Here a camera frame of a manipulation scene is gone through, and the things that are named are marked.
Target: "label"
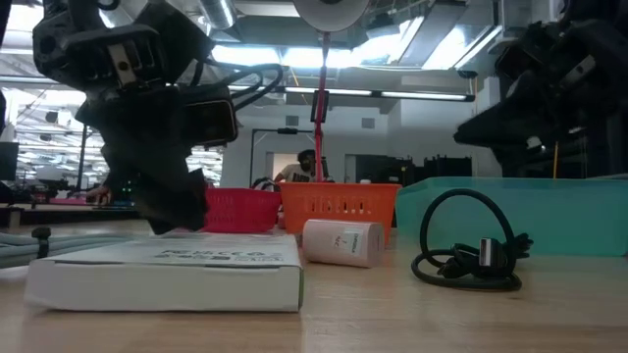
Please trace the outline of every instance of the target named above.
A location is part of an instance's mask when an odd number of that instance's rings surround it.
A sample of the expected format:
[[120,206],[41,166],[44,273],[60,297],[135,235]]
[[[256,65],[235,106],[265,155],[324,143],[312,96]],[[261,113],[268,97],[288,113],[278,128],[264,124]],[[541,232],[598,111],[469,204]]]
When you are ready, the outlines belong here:
[[362,248],[362,230],[345,229],[344,232],[334,236],[332,240],[332,246],[339,252],[360,256],[360,249]]

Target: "white book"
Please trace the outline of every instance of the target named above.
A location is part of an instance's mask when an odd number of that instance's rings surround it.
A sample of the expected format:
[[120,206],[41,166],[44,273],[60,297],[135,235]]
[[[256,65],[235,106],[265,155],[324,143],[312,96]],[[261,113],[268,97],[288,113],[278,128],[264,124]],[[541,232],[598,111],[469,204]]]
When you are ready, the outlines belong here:
[[130,241],[35,260],[26,302],[75,311],[282,311],[303,299],[291,235]]

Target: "wooden table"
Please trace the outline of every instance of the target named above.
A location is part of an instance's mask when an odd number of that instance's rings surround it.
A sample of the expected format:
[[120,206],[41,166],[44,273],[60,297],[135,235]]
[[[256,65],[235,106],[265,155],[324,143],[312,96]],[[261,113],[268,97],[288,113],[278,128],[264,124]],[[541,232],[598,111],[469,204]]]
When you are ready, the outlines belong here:
[[628,352],[624,259],[533,258],[521,291],[483,293],[420,282],[396,247],[378,269],[307,264],[300,314],[40,312],[26,268],[0,271],[0,352]]

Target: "red pole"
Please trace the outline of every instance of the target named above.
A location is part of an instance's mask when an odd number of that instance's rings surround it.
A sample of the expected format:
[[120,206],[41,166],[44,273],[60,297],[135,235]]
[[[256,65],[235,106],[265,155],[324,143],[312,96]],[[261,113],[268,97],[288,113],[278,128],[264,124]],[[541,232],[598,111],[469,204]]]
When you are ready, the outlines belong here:
[[330,51],[330,33],[323,32],[323,65],[321,66],[321,73],[318,81],[318,103],[316,106],[316,129],[314,135],[316,137],[316,181],[323,181],[323,165],[322,165],[322,144],[323,144],[323,130],[321,129],[321,123],[323,122],[323,108],[325,106],[325,82],[327,78],[327,55]]

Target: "plastic tub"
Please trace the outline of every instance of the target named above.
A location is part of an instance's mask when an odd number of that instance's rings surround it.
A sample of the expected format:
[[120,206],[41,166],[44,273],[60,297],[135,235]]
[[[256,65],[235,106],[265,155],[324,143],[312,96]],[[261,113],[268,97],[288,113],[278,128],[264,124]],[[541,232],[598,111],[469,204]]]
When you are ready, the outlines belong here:
[[286,230],[302,233],[308,220],[377,222],[391,235],[397,184],[284,182]]
[[279,192],[246,188],[207,188],[209,211],[203,231],[255,233],[272,229],[282,204]]
[[[399,236],[418,241],[426,209],[453,188],[470,188],[493,199],[515,235],[530,234],[533,254],[622,256],[628,250],[628,182],[622,180],[430,178],[399,192]],[[504,241],[491,211],[465,196],[441,204],[428,237],[430,247],[444,249],[456,242],[478,247],[482,237]]]

